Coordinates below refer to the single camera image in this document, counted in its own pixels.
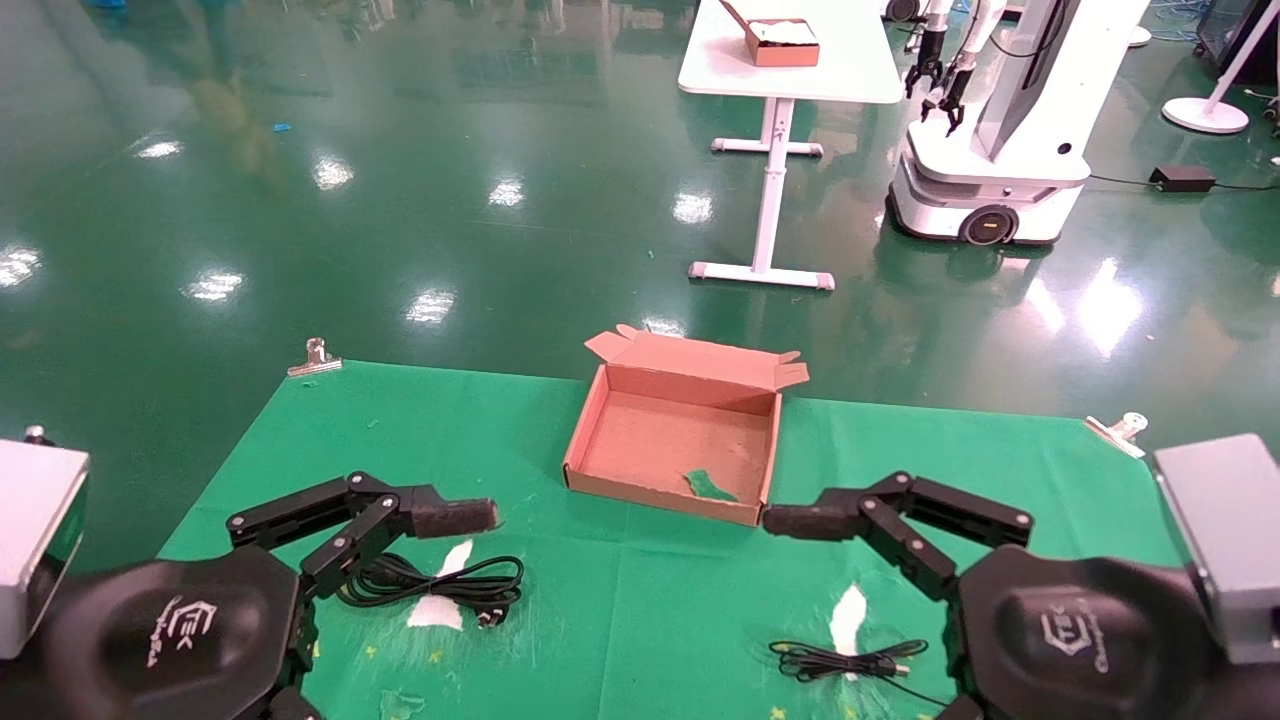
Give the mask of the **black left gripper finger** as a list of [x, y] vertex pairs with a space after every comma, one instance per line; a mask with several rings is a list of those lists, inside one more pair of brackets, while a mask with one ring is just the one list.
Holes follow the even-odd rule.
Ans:
[[401, 537], [471, 536], [498, 524], [490, 498], [445, 500], [434, 486], [389, 486], [355, 471], [232, 514], [233, 547], [274, 550], [323, 530], [335, 534], [300, 564], [300, 587], [310, 598], [333, 596], [374, 565]]
[[301, 693], [298, 687], [289, 685], [275, 692], [262, 712], [266, 720], [320, 720], [323, 714]]

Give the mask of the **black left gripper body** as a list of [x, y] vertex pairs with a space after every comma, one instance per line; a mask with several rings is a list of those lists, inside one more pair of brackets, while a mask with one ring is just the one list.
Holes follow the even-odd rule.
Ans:
[[264, 550], [84, 577], [40, 626], [40, 715], [262, 719], [303, 694], [316, 637], [300, 574]]

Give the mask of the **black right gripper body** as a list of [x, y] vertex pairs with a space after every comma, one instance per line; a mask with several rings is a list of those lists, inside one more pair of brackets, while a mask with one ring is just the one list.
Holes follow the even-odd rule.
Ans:
[[1277, 665], [1228, 657], [1188, 568], [1121, 559], [975, 562], [956, 585], [955, 685], [986, 719], [1279, 715]]

